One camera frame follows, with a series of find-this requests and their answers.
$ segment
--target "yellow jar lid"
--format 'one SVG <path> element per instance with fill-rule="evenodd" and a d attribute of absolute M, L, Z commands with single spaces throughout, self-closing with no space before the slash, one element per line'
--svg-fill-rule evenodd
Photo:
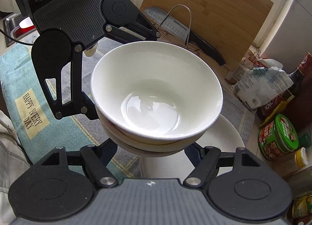
<path fill-rule="evenodd" d="M 308 158 L 305 148 L 300 148 L 299 150 L 297 150 L 295 157 L 299 168 L 303 168 L 308 165 Z"/>

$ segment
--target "dark glass bottle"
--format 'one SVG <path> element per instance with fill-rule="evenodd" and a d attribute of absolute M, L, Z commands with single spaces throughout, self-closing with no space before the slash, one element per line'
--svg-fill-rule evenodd
<path fill-rule="evenodd" d="M 289 89 L 279 94 L 276 98 L 272 99 L 266 105 L 259 107 L 257 110 L 257 115 L 259 118 L 265 120 L 280 104 L 281 101 L 287 101 L 289 103 L 292 99 L 294 99 L 294 96 L 298 93 L 303 78 L 311 66 L 312 55 L 308 53 L 305 59 L 296 68 L 296 70 L 288 75 L 294 84 Z"/>

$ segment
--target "green lid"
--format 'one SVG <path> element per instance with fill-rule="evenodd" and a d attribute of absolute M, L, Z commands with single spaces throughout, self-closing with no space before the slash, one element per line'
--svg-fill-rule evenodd
<path fill-rule="evenodd" d="M 294 126 L 283 114 L 278 114 L 275 118 L 275 125 L 280 139 L 286 146 L 295 151 L 299 146 L 299 140 Z"/>
<path fill-rule="evenodd" d="M 311 139 L 308 134 L 304 134 L 299 138 L 299 146 L 302 148 L 311 147 Z"/>

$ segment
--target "wooden cutting board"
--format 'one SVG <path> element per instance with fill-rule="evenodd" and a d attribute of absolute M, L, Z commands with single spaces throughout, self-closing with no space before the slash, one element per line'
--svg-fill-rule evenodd
<path fill-rule="evenodd" d="M 156 6 L 168 13 L 177 5 L 191 9 L 192 30 L 215 47 L 234 71 L 254 41 L 273 3 L 270 0 L 144 0 L 140 10 Z M 177 7 L 171 15 L 189 26 L 189 12 Z M 209 65 L 214 60 L 205 57 Z"/>

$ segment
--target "knife handle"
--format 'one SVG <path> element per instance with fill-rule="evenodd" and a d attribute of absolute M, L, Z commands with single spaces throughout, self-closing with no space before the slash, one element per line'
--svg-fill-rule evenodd
<path fill-rule="evenodd" d="M 192 30 L 190 33 L 189 42 L 195 43 L 200 50 L 202 50 L 210 58 L 214 59 L 219 64 L 219 66 L 223 66 L 225 64 L 225 60 L 222 57 L 222 55 L 213 46 L 208 44 L 205 40 L 203 40 Z"/>

